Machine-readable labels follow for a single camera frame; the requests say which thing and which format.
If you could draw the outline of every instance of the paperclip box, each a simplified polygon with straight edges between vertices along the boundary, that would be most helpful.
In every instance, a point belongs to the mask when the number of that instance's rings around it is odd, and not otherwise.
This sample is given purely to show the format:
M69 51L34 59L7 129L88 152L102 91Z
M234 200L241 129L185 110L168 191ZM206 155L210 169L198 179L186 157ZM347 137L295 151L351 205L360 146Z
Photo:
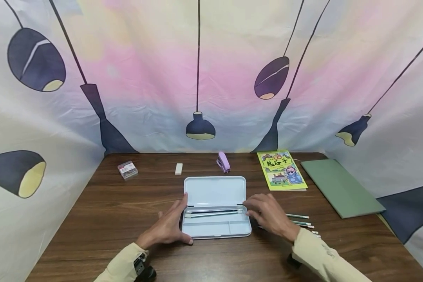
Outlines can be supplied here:
M124 180L129 180L130 178L138 175L138 170L131 161L120 164L117 166L117 169L119 169L119 173Z
M182 215L182 232L193 239L246 237L252 232L246 200L246 179L242 176L188 177L184 181L188 206ZM187 211L213 208L242 209L242 213L208 217L185 217Z

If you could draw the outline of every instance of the lamp cord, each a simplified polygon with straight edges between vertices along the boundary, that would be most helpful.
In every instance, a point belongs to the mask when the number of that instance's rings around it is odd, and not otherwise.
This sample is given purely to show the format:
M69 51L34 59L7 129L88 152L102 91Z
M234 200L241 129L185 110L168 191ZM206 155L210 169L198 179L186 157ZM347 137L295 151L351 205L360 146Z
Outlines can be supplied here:
M294 34L294 32L295 32L295 29L296 29L296 24L298 23L298 20L299 20L299 15L301 14L301 10L302 10L302 6L303 6L303 5L304 5L304 0L302 0L302 2L301 2L301 6L299 7L298 16L296 17L295 25L293 26L293 31L291 32L290 39L288 40L287 47L285 48L284 57L285 57L285 54L287 53L288 45L290 45L291 38L293 37L293 34Z
M66 41L68 42L70 51L72 52L73 59L75 60L75 63L77 64L77 67L78 67L78 71L81 74L81 78L83 78L83 82L85 84L88 84L86 81L85 74L83 73L83 70L81 69L81 65L80 65L80 62L78 61L77 55L75 54L75 50L73 49L72 43L69 39L69 35L66 31L66 28L64 27L63 21L61 20L60 14L58 13L58 10L56 9L55 4L53 3L53 0L49 0L49 2L50 2L50 5L52 6L53 11L55 12L55 16L61 26L61 29L63 30L64 37L66 38Z
M196 112L199 112L199 59L201 57L201 0L197 0L197 77Z
M5 1L5 3L6 3L6 5L8 5L8 7L11 9L11 11L13 12L13 14L14 14L14 16L16 17L16 19L17 19L17 21L19 22L19 26L21 27L21 29L23 29L24 28L24 26L22 26L22 23L21 23L21 21L20 21L20 19L19 19L19 16L17 15L17 13L16 13L16 11L13 9L13 7L8 3L8 1L7 0L4 0Z
M376 101L376 103L371 107L371 109L368 111L367 114L371 113L371 111L374 109L374 107L380 102L380 100L387 94L387 92L389 92L390 88L392 88L393 84L396 83L396 81L399 80L400 77L402 77L402 75L404 74L404 72L406 72L406 70L410 67L410 65L417 59L417 57L422 53L423 51L423 47L420 49L420 51L418 51L418 53L415 55L415 57L407 64L406 68L403 69L403 71L401 72L401 74L398 75L398 77L393 81L393 83L390 85L390 87L387 89L386 92L384 92L384 94Z
M301 66L302 59L304 59L304 55L306 54L307 48L309 47L309 44L310 44L310 41L312 41L312 38L315 35L315 31L316 31L316 28L318 27L318 23L320 22L321 17L323 16L325 9L327 8L327 5L329 5L329 2L331 2L331 0L327 0L327 3L324 6L324 9L322 10L320 17L318 18L318 21L316 21L315 27L313 28L313 31L312 31L312 35L310 35L309 42L307 42L307 45L304 48L304 52L302 53L301 59L299 60L298 67L296 68L295 74L293 75L293 80L291 81L290 89L288 90L288 94L287 94L287 97L285 97L285 99L288 98L288 96L290 95L291 89L293 88L293 84L295 83L296 76L297 76L299 68Z

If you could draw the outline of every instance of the beige sleeve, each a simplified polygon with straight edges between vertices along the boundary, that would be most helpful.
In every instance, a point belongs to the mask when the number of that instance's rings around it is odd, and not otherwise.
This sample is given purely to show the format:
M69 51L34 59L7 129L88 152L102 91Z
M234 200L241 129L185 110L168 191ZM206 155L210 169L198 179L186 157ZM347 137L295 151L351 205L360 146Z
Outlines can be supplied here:
M94 282L134 282L137 275L133 262L141 253L149 255L148 251L137 244L129 244L110 261L107 269Z
M336 250L304 228L301 228L295 240L292 256L326 282L371 281L341 258Z

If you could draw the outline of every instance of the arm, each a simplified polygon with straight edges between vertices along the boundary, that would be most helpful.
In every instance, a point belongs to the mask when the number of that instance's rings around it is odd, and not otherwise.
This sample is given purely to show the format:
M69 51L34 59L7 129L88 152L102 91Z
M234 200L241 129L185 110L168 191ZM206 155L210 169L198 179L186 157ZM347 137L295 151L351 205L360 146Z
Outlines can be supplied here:
M336 250L301 228L293 246L293 258L307 265L326 282L369 282L370 280L339 256Z
M370 281L323 240L292 223L273 195L256 194L247 199L244 205L248 208L248 215L254 217L264 229L294 243L293 258L307 265L324 281Z
M137 244L131 243L117 254L104 272L94 282L134 282L137 275L133 262L141 253L149 254Z
M137 274L134 261L142 253L149 255L147 249L154 244L169 244L182 241L192 245L193 239L182 233L179 228L179 220L185 210L188 195L185 193L182 201L177 200L166 212L158 212L158 221L145 231L135 243L129 244L108 264L107 269L99 275L94 282L134 282Z

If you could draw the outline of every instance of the green folder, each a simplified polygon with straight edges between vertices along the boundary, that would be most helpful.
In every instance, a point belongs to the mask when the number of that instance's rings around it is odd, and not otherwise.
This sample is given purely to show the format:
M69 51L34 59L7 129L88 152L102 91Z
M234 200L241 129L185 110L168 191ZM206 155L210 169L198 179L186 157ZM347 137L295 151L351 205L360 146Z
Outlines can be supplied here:
M303 161L301 166L342 219L385 211L336 160Z

